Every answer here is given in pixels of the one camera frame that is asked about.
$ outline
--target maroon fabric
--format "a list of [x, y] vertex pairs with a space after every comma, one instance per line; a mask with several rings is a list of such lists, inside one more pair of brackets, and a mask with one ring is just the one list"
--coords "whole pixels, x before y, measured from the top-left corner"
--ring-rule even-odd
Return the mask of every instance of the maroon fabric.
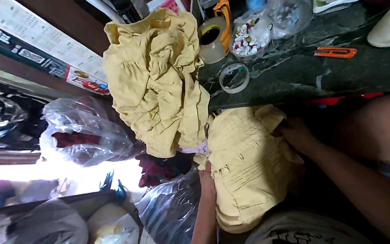
[[139, 166], [142, 167], [143, 173], [139, 187], [157, 186], [160, 179], [171, 180], [176, 176], [171, 167], [157, 165], [154, 158], [148, 154], [138, 155], [135, 158], [139, 160]]
[[55, 132], [52, 134], [52, 137], [57, 139], [58, 148], [65, 148], [72, 145], [86, 143], [99, 144], [100, 141], [100, 136], [88, 135], [78, 132], [73, 132], [72, 134]]

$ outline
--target pleated yellow fabric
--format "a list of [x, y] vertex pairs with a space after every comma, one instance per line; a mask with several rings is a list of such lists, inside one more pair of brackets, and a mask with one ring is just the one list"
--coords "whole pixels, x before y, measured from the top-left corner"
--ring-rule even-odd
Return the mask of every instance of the pleated yellow fabric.
[[197, 22], [157, 9], [133, 24], [108, 23], [103, 66], [113, 108], [145, 142], [147, 153], [169, 158], [205, 139], [209, 93], [198, 83]]
[[264, 213], [282, 202], [288, 186], [303, 172], [303, 160], [283, 137], [271, 133], [285, 118], [272, 105], [227, 109], [209, 128], [211, 153], [196, 155], [198, 169], [211, 162], [217, 191], [217, 219], [230, 233], [255, 227]]

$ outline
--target leg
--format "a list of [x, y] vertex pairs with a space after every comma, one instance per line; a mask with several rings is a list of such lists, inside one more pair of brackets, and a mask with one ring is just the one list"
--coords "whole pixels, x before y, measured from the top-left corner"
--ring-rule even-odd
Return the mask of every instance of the leg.
[[346, 116], [336, 130], [334, 146], [353, 158], [390, 161], [390, 95]]

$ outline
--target green marble countertop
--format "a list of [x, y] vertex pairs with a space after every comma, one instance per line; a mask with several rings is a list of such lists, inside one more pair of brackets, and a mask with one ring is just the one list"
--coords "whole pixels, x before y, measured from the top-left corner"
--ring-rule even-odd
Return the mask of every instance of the green marble countertop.
[[[313, 18], [296, 36], [271, 42], [262, 58], [245, 63], [251, 79], [239, 93], [226, 93], [219, 85], [221, 71], [239, 63], [232, 54], [205, 65], [198, 78], [210, 93], [209, 109], [390, 91], [390, 47], [376, 48], [366, 41], [385, 13], [371, 13], [355, 4]], [[300, 54], [308, 46], [355, 47], [357, 54], [351, 59]]]

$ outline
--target packing tape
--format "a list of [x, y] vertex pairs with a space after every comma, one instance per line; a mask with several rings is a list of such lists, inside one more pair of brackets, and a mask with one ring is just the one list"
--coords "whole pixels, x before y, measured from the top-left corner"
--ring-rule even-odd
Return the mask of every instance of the packing tape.
[[221, 43], [221, 36], [226, 26], [224, 18], [215, 17], [198, 28], [199, 56], [204, 63], [216, 63], [227, 55]]
[[[228, 86], [224, 86], [224, 77], [231, 73], [235, 69], [242, 69], [246, 72], [246, 76], [244, 78], [243, 83], [240, 86], [237, 86], [235, 88], [229, 88]], [[249, 70], [248, 68], [241, 63], [235, 63], [227, 66], [224, 70], [222, 70], [221, 75], [219, 76], [219, 84], [222, 87], [222, 89], [227, 93], [237, 93], [241, 92], [249, 83]]]

